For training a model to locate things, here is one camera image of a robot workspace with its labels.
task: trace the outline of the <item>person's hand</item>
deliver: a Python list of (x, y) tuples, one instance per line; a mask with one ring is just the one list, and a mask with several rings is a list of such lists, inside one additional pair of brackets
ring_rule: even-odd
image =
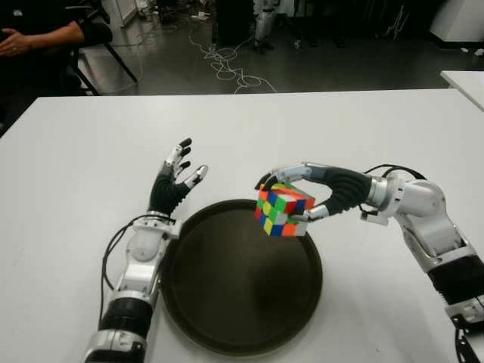
[(0, 43), (0, 57), (14, 57), (30, 51), (30, 37), (16, 31), (5, 28), (2, 32), (10, 36)]

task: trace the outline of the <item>gray floor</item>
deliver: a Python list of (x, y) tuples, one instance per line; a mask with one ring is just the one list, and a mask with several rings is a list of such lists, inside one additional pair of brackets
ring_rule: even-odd
[[(138, 47), (116, 47), (141, 81), (129, 87), (132, 81), (105, 49), (89, 48), (82, 68), (100, 92), (205, 95), (231, 94), (237, 89), (236, 80), (218, 80), (211, 61), (203, 59), (200, 49), (188, 41), (191, 34), (206, 48), (211, 39), (210, 23), (193, 25), (185, 15), (176, 26), (160, 28), (157, 18), (152, 22), (135, 18), (125, 29), (116, 21), (111, 27), (114, 45), (144, 40)], [(439, 76), (441, 70), (484, 70), (484, 57), (460, 49), (444, 50), (423, 39), (400, 38), (394, 42), (349, 37), (344, 49), (336, 48), (330, 39), (321, 39), (317, 48), (306, 43), (294, 49), (289, 31), (277, 28), (272, 41), (276, 48), (266, 55), (255, 54), (249, 46), (241, 47), (230, 66), (243, 67), (244, 74), (267, 79), (278, 92), (444, 88), (447, 83)], [(263, 84), (239, 93), (263, 92), (271, 89)]]

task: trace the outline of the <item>black cable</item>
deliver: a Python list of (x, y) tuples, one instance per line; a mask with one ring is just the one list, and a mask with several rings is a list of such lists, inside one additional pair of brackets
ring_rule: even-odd
[(375, 167), (367, 170), (366, 172), (364, 172), (364, 174), (368, 174), (369, 172), (373, 172), (374, 170), (380, 169), (380, 168), (393, 168), (392, 171), (394, 171), (394, 170), (403, 170), (403, 171), (406, 171), (407, 173), (409, 173), (410, 175), (412, 175), (416, 179), (427, 180), (427, 178), (425, 178), (419, 172), (416, 172), (413, 169), (407, 168), (406, 166), (400, 166), (400, 165), (395, 165), (395, 164), (380, 164), (380, 165), (377, 165), (377, 166), (375, 166)]
[(171, 219), (170, 217), (158, 216), (156, 214), (144, 214), (142, 216), (133, 218), (128, 224), (124, 225), (120, 230), (118, 230), (118, 232), (116, 232), (115, 235), (110, 239), (109, 243), (106, 246), (106, 250), (104, 252), (101, 263), (101, 305), (99, 308), (98, 329), (101, 329), (101, 320), (104, 310), (104, 282), (106, 281), (107, 286), (111, 290), (114, 289), (114, 286), (111, 284), (111, 281), (107, 276), (107, 260), (109, 259), (109, 255), (111, 254), (111, 252), (113, 252), (114, 248), (116, 248), (117, 244), (121, 241), (128, 228), (131, 227), (138, 219), (144, 217), (152, 217), (160, 221), (165, 220), (169, 223), (175, 222), (175, 220)]
[[(427, 178), (425, 178), (422, 174), (420, 174), (419, 172), (416, 172), (415, 170), (413, 169), (410, 169), (410, 168), (407, 168), (406, 166), (400, 166), (400, 165), (395, 165), (395, 164), (380, 164), (380, 165), (377, 165), (377, 166), (374, 166), (373, 168), (367, 170), (366, 172), (364, 172), (364, 174), (368, 174), (369, 172), (373, 172), (374, 170), (377, 170), (377, 169), (381, 169), (381, 168), (388, 168), (381, 176), (382, 178), (385, 178), (388, 176), (388, 174), (390, 174), (391, 172), (394, 172), (396, 170), (403, 170), (404, 172), (407, 172), (408, 174), (412, 175), (414, 178), (416, 179), (423, 179), (423, 180), (427, 180)], [(361, 204), (358, 205), (358, 208), (360, 209), (360, 211), (362, 213), (366, 213), (366, 214), (375, 214), (373, 213), (372, 211), (368, 211), (368, 210), (364, 210), (363, 207), (361, 206)]]

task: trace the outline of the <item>white table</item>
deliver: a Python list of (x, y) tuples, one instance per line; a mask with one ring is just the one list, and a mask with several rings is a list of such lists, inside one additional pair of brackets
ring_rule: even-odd
[[(80, 359), (96, 328), (105, 245), (144, 212), (162, 159), (187, 136), (191, 160), (210, 171), (175, 217), (254, 198), (257, 179), (283, 163), (398, 163), (439, 183), (484, 256), (483, 133), (481, 111), (454, 89), (38, 99), (0, 139), (0, 361)], [(309, 227), (324, 269), (319, 307), (289, 344), (247, 361), (455, 361), (442, 298), (396, 222), (358, 218), (353, 210)], [(122, 265), (123, 247), (112, 278)], [(234, 360), (185, 339), (160, 302), (150, 361)]]
[(484, 111), (484, 72), (443, 70), (440, 75)]

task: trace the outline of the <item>black chair leg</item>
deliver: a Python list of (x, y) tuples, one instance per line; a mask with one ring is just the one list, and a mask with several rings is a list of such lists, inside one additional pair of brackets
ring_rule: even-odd
[(89, 81), (88, 77), (84, 75), (79, 67), (76, 64), (71, 64), (70, 66), (73, 68), (74, 72), (76, 72), (77, 76), (84, 82), (88, 90), (91, 91), (94, 96), (99, 96), (98, 90), (92, 85), (91, 81)]
[(136, 79), (135, 75), (124, 64), (123, 60), (121, 59), (121, 57), (119, 56), (119, 54), (116, 53), (116, 51), (113, 49), (113, 47), (111, 47), (111, 45), (109, 43), (104, 43), (104, 46), (111, 53), (111, 55), (114, 57), (114, 59), (117, 60), (117, 62), (121, 65), (121, 67), (126, 71), (126, 73), (128, 73), (128, 76), (131, 77), (131, 79), (133, 80), (133, 82), (138, 82), (138, 80)]
[(79, 60), (79, 48), (75, 48), (73, 50), (73, 59), (75, 62), (77, 62)]

